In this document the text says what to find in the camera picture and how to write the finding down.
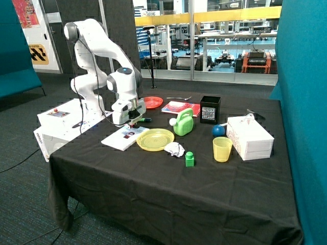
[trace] green watering can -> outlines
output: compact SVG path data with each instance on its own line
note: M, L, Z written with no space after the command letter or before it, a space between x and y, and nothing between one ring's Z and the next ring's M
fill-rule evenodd
M179 112L177 118L169 120L169 124L174 126L175 134L184 136L193 129L193 110L187 108Z

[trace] yellow plate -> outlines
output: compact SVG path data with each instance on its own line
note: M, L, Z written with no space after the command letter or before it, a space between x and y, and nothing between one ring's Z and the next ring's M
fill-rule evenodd
M174 138L174 134L167 129L149 129L144 131L136 142L143 150L157 152L173 142Z

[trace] white booklet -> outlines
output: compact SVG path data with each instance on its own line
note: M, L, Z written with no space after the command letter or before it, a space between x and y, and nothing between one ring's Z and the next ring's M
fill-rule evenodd
M101 143L124 151L134 144L139 135L146 130L149 129L143 127L129 129L127 126L123 126L102 140Z

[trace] yellow sign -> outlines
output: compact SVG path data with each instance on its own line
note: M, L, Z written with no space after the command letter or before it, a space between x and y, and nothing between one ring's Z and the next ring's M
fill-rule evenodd
M31 44L29 45L32 64L33 65L48 65L49 59L46 55L46 51L43 45L41 44Z
M194 13L194 22L278 19L281 15L281 10L281 6L276 6ZM135 26L137 27L180 23L190 23L190 14L172 14L135 18Z

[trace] crumpled paper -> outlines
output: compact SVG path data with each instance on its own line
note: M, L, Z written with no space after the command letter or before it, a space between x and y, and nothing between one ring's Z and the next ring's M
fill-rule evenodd
M172 156L176 157L181 157L185 152L184 148L177 142L171 142L167 144L164 150L169 152Z

